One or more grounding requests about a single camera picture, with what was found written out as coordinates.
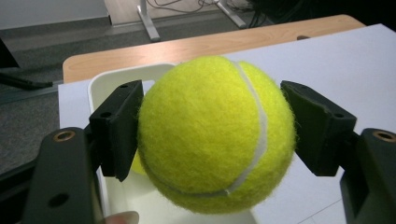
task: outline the yellow tennis ball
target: yellow tennis ball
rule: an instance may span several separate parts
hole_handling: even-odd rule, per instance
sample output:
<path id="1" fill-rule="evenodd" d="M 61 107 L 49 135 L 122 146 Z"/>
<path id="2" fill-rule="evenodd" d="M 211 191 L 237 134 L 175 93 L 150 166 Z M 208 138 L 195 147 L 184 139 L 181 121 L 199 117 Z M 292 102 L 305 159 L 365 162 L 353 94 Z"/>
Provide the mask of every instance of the yellow tennis ball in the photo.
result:
<path id="1" fill-rule="evenodd" d="M 142 162 L 140 161 L 140 156 L 138 151 L 134 154 L 134 160 L 131 165 L 131 169 L 135 171 L 137 174 L 146 175 L 146 172 L 142 166 Z"/>
<path id="2" fill-rule="evenodd" d="M 204 214 L 248 209 L 271 194 L 294 151 L 282 91 L 249 63 L 201 57 L 167 72 L 139 113 L 148 177 L 175 204 Z"/>

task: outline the wooden table edge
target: wooden table edge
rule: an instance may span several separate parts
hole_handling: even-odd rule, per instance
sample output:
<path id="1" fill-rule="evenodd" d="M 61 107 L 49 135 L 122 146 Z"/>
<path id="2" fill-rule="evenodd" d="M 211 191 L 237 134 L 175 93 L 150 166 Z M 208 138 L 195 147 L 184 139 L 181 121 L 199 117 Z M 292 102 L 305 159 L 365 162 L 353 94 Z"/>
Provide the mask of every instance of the wooden table edge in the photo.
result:
<path id="1" fill-rule="evenodd" d="M 299 35 L 310 37 L 330 35 L 364 26 L 348 15 L 338 15 L 80 54 L 64 61 L 64 83 L 89 79 L 105 71 L 125 67 L 152 63 L 179 63 L 202 55 L 220 55 L 286 43 L 296 40 Z M 217 47 L 214 41 L 219 43 L 219 40 L 229 43 Z"/>

